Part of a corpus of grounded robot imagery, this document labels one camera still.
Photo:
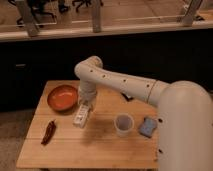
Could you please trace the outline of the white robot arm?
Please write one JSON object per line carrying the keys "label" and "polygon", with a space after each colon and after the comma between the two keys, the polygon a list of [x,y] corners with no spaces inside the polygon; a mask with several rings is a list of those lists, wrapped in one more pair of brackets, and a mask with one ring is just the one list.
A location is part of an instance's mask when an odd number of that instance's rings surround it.
{"label": "white robot arm", "polygon": [[157,108],[158,171],[213,171],[213,99],[202,86],[105,70],[97,56],[76,64],[74,72],[82,102],[93,100],[100,84]]}

